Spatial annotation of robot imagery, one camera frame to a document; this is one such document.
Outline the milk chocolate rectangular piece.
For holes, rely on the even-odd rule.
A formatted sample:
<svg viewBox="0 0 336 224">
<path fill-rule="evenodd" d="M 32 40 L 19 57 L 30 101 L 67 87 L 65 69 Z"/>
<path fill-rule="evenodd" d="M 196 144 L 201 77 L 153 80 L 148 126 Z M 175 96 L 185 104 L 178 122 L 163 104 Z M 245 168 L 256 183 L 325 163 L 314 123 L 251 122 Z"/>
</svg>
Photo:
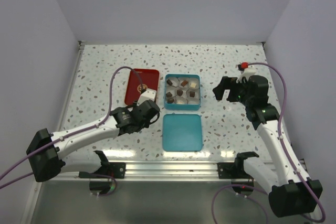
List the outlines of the milk chocolate rectangular piece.
<svg viewBox="0 0 336 224">
<path fill-rule="evenodd" d="M 186 85 L 188 85 L 188 81 L 187 81 L 187 80 L 183 80 L 183 81 L 180 83 L 180 86 L 181 86 L 181 87 L 185 87 Z"/>
</svg>

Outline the teal tin box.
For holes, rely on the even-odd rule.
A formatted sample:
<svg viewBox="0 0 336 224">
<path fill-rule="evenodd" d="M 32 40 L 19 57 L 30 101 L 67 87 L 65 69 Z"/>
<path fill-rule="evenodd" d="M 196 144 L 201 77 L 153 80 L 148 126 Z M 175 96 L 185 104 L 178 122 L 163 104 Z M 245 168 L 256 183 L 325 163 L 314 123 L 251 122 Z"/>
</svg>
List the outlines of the teal tin box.
<svg viewBox="0 0 336 224">
<path fill-rule="evenodd" d="M 188 75 L 188 76 L 198 76 L 196 74 L 167 74 L 167 75 Z M 183 110 L 183 111 L 197 111 L 201 107 L 200 105 L 168 105 L 165 103 L 165 78 L 164 78 L 164 107 L 168 110 Z"/>
</svg>

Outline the dark square ridged chocolate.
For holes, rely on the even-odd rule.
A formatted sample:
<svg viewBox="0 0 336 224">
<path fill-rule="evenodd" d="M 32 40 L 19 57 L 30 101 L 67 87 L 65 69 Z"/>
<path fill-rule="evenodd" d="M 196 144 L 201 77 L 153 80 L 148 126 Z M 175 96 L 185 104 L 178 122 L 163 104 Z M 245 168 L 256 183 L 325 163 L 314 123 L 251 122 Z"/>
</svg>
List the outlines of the dark square ridged chocolate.
<svg viewBox="0 0 336 224">
<path fill-rule="evenodd" d="M 181 96 L 183 94 L 183 91 L 182 90 L 177 90 L 177 95 Z"/>
</svg>

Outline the teal tin lid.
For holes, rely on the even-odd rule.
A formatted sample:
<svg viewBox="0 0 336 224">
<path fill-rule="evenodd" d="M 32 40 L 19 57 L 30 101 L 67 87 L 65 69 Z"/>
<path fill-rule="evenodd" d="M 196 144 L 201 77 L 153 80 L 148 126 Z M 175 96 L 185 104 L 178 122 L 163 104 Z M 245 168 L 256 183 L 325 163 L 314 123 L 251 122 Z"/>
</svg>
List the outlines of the teal tin lid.
<svg viewBox="0 0 336 224">
<path fill-rule="evenodd" d="M 166 152 L 199 152 L 203 147 L 202 121 L 197 114 L 166 114 L 162 132 Z"/>
</svg>

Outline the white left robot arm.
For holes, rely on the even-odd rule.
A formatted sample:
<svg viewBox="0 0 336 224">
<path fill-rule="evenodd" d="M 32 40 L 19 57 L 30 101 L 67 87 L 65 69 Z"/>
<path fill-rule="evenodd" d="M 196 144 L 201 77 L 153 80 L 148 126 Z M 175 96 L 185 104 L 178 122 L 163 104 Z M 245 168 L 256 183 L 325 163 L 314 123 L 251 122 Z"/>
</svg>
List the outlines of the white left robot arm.
<svg viewBox="0 0 336 224">
<path fill-rule="evenodd" d="M 105 117 L 71 130 L 50 133 L 47 129 L 36 132 L 26 154 L 35 181 L 45 182 L 60 173 L 81 171 L 104 178 L 109 172 L 107 159 L 101 154 L 100 160 L 92 165 L 70 165 L 65 159 L 71 153 L 90 144 L 132 134 L 148 128 L 160 117 L 160 108 L 152 100 L 139 105 L 118 107 Z"/>
</svg>

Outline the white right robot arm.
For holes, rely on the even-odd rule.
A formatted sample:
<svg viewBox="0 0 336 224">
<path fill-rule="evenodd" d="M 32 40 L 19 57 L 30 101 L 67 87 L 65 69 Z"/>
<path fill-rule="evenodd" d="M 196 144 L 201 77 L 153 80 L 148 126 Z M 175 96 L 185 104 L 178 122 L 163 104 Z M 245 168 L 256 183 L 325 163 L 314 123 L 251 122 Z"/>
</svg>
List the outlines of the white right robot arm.
<svg viewBox="0 0 336 224">
<path fill-rule="evenodd" d="M 280 115 L 268 102 L 268 80 L 262 76 L 243 78 L 222 77 L 213 89 L 216 100 L 229 92 L 228 102 L 245 106 L 246 117 L 263 140 L 275 170 L 267 167 L 256 152 L 238 153 L 232 164 L 218 163 L 218 176 L 253 178 L 268 195 L 277 217 L 310 214 L 322 194 L 322 185 L 310 178 L 297 159 L 284 131 L 279 126 Z"/>
</svg>

